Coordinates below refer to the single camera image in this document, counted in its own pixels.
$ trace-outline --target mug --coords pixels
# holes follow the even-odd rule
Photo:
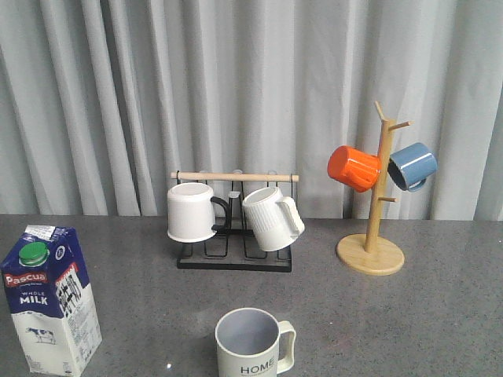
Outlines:
[[[217,203],[226,213],[225,224],[215,224]],[[181,183],[167,192],[167,234],[178,242],[193,243],[213,237],[217,230],[229,227],[229,204],[213,195],[213,189],[199,182]]]
[[[280,337],[288,333],[285,357],[279,359]],[[268,312],[240,308],[228,312],[215,328],[219,377],[276,377],[294,364],[296,330]]]
[[[438,169],[437,160],[430,149],[421,143],[409,145],[390,155],[387,172],[403,191],[417,191],[423,187],[426,177]]]
[[[379,178],[379,157],[368,155],[347,145],[338,147],[330,156],[329,176],[357,192],[372,188]]]
[[[304,231],[296,202],[279,187],[265,187],[243,200],[253,234],[263,251],[276,251],[293,243]]]

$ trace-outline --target milk carton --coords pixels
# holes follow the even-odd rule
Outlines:
[[[79,377],[101,333],[75,230],[29,225],[0,269],[30,372]]]

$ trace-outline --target black mug handle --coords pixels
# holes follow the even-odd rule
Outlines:
[[[224,199],[218,198],[217,196],[212,196],[210,201],[212,203],[217,203],[218,205],[222,206],[223,210],[226,212],[226,223],[224,225],[215,224],[211,227],[211,230],[220,230],[220,229],[229,228],[230,220],[231,220],[231,213],[230,213],[229,204]]]

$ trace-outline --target orange mug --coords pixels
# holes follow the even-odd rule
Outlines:
[[[327,172],[336,181],[352,187],[357,192],[364,192],[376,184],[380,160],[377,156],[343,145],[330,156]]]

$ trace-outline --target granite countertop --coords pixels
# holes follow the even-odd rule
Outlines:
[[[285,377],[503,375],[503,223],[383,220],[406,256],[390,276],[336,256],[367,221],[305,223],[290,273],[177,269],[180,245],[149,217],[0,215],[0,259],[27,224],[77,229],[103,335],[83,377],[215,377],[215,325],[242,306],[297,330]],[[1,292],[0,375],[27,376]]]

